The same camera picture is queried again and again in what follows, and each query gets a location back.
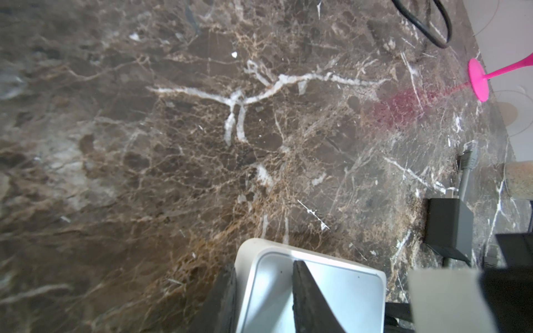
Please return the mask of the pink plastic goblet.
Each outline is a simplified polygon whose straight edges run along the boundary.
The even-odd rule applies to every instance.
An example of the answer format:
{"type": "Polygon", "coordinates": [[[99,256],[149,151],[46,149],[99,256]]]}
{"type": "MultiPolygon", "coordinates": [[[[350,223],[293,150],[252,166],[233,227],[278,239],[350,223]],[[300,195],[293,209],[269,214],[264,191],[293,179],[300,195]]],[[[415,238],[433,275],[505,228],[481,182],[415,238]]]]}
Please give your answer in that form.
{"type": "Polygon", "coordinates": [[[484,103],[489,99],[490,79],[513,72],[517,69],[531,67],[532,58],[533,54],[530,54],[528,57],[520,60],[519,62],[515,62],[514,64],[508,65],[502,69],[488,74],[485,72],[484,67],[478,60],[475,58],[470,59],[468,62],[469,83],[478,101],[484,103]]]}

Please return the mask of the black power adapter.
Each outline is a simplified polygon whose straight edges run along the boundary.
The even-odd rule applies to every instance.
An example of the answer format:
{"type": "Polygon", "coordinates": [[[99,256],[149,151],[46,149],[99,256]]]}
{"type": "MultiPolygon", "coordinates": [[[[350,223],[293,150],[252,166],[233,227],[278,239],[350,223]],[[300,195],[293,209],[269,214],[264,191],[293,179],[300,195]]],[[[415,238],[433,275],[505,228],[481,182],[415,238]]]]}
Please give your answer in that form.
{"type": "Polygon", "coordinates": [[[452,189],[428,201],[424,243],[437,255],[471,265],[474,214],[452,189]]]}

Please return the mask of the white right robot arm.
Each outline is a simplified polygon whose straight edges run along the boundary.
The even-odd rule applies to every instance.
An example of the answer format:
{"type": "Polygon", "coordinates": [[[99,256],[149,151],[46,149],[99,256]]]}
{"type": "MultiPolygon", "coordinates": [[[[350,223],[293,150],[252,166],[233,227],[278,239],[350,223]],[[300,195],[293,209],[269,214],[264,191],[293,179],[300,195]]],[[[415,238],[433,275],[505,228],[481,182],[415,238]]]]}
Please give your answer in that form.
{"type": "Polygon", "coordinates": [[[497,234],[506,262],[480,278],[484,300],[499,332],[532,331],[532,234],[497,234]]]}

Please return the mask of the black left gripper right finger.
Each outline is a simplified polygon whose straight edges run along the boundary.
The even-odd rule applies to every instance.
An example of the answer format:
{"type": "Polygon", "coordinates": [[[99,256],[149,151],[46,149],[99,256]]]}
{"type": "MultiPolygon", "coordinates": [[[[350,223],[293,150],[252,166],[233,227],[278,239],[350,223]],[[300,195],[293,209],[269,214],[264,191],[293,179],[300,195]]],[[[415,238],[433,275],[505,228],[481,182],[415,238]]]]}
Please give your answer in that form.
{"type": "Polygon", "coordinates": [[[296,332],[344,332],[304,261],[293,263],[293,312],[296,332]]]}

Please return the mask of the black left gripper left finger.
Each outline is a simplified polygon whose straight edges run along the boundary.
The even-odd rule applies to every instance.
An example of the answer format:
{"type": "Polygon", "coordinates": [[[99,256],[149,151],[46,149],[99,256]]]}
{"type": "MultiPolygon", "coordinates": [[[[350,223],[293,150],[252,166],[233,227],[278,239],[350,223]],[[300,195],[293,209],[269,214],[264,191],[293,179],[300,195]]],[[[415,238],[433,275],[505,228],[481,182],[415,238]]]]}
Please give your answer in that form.
{"type": "Polygon", "coordinates": [[[191,324],[191,332],[234,332],[237,275],[233,264],[220,270],[213,288],[191,324]]]}

